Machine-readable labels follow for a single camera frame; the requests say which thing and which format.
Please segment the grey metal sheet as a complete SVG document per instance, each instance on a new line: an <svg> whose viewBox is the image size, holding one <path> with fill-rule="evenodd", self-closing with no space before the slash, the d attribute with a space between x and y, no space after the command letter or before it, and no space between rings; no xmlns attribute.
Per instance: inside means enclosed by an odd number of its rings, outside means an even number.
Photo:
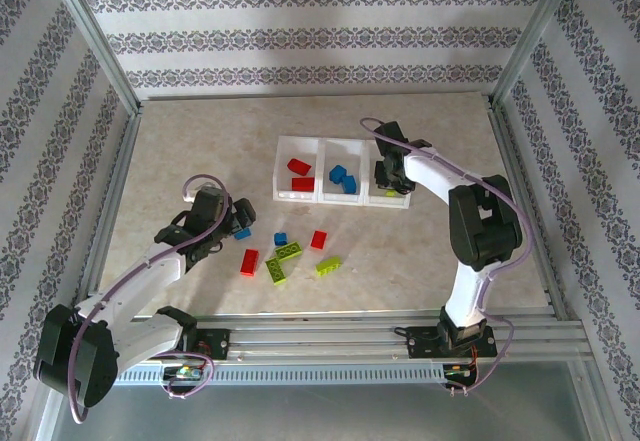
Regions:
<svg viewBox="0 0 640 441"><path fill-rule="evenodd" d="M29 441L624 441L589 362L501 365L467 395L431 383L225 385L172 400L119 385L75 423L48 397Z"/></svg>

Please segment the aluminium side rail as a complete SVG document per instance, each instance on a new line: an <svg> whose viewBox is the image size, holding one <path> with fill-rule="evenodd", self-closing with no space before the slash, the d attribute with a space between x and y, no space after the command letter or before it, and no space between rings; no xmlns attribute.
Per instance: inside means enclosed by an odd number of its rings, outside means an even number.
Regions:
<svg viewBox="0 0 640 441"><path fill-rule="evenodd" d="M72 299L73 306L99 290L142 115L143 107L140 107L130 116L119 141L79 283Z"/></svg>
<svg viewBox="0 0 640 441"><path fill-rule="evenodd" d="M539 224L541 220L535 196L531 196L530 183L526 167L521 163L517 143L512 139L511 126L500 103L494 103L486 96L487 115L511 184L514 200L526 214L531 225L531 239L527 245L532 248L535 262L548 303L553 307L555 317L560 321L578 321L579 316L567 302L564 284L559 275L553 256L549 253L546 228Z"/></svg>

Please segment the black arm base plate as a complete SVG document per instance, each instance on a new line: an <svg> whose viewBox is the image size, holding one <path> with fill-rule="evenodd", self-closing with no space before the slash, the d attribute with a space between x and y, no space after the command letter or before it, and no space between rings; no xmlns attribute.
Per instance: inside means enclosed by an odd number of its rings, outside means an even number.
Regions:
<svg viewBox="0 0 640 441"><path fill-rule="evenodd" d="M174 351L179 353L198 353L214 361L227 359L230 346L228 329L197 328L183 335Z"/></svg>
<svg viewBox="0 0 640 441"><path fill-rule="evenodd" d="M406 345L410 359L470 358L473 349L480 358L495 358L497 344L491 327L485 327L479 336L453 343L444 328L435 326L407 327Z"/></svg>

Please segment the aluminium mounting rail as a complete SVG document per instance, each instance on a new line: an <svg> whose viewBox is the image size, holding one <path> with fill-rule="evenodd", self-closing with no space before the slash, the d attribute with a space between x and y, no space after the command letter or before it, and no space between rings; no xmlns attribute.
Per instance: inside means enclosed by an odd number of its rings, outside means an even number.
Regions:
<svg viewBox="0 0 640 441"><path fill-rule="evenodd" d="M558 320L549 307L498 315L515 327L505 362L594 359L580 321ZM394 329L437 321L436 310L390 310L213 315L200 317L198 325L230 331L230 364L404 363L406 341Z"/></svg>

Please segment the aluminium frame post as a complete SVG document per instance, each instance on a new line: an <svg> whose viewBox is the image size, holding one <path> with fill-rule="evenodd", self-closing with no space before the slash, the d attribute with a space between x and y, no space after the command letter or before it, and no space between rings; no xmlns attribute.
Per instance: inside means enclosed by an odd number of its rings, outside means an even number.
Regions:
<svg viewBox="0 0 640 441"><path fill-rule="evenodd" d="M493 110L496 110L509 94L518 75L529 59L530 53L538 44L540 37L561 1L562 0L539 0L537 3L512 55L498 78L495 88L489 96L490 106Z"/></svg>
<svg viewBox="0 0 640 441"><path fill-rule="evenodd" d="M115 88L120 100L129 114L137 114L141 102L135 94L125 70L111 48L107 36L101 29L94 13L86 0L63 0L76 25L92 50L110 84Z"/></svg>

